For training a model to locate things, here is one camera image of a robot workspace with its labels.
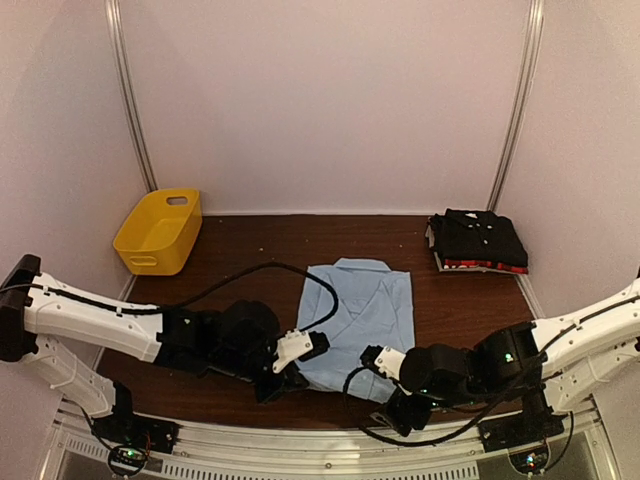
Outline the light blue long sleeve shirt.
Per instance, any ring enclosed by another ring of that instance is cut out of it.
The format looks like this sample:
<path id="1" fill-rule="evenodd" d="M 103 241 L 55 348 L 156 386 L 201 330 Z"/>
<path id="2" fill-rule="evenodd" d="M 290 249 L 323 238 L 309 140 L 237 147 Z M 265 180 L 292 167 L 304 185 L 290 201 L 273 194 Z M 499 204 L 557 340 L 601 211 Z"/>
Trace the light blue long sleeve shirt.
<path id="1" fill-rule="evenodd" d="M 300 362 L 310 388 L 340 392 L 347 375 L 361 365 L 368 346 L 405 352 L 415 346 L 411 276 L 375 259 L 341 258 L 332 265 L 310 266 L 308 272 L 336 291 L 335 315 L 312 330 L 326 334 L 329 350 Z"/>

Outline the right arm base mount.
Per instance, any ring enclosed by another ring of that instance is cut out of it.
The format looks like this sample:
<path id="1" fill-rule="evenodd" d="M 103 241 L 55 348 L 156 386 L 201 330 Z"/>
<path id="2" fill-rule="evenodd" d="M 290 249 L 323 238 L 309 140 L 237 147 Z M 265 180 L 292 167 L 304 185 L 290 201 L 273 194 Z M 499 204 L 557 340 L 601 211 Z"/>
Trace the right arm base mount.
<path id="1" fill-rule="evenodd" d="M 541 442 L 564 432 L 564 417 L 528 416 L 524 413 L 485 420 L 478 429 L 485 452 Z"/>

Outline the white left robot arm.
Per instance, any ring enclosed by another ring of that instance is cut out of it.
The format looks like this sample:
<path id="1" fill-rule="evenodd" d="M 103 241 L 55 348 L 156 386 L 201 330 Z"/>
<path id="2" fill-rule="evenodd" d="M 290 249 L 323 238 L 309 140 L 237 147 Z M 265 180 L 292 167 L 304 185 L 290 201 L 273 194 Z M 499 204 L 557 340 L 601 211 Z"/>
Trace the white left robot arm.
<path id="1" fill-rule="evenodd" d="M 60 338 L 198 377 L 236 378 L 253 385 L 260 404 L 309 385 L 296 364 L 313 348 L 309 333 L 282 333 L 261 302 L 240 300 L 224 311 L 127 304 L 66 286 L 40 266 L 26 254 L 1 284 L 1 359 L 30 365 L 123 444 L 144 433 L 130 390 L 99 376 Z"/>

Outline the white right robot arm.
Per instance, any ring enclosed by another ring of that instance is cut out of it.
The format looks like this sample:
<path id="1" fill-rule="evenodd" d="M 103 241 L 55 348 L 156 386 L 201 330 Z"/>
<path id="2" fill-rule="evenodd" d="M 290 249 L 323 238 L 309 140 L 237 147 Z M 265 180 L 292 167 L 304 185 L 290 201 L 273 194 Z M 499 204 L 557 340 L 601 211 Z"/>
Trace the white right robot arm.
<path id="1" fill-rule="evenodd" d="M 403 437 L 436 409 L 479 403 L 490 439 L 530 442 L 561 431 L 572 408 L 639 358 L 639 283 L 564 315 L 498 330 L 473 348 L 377 349 L 374 370 L 393 382 L 372 419 Z"/>

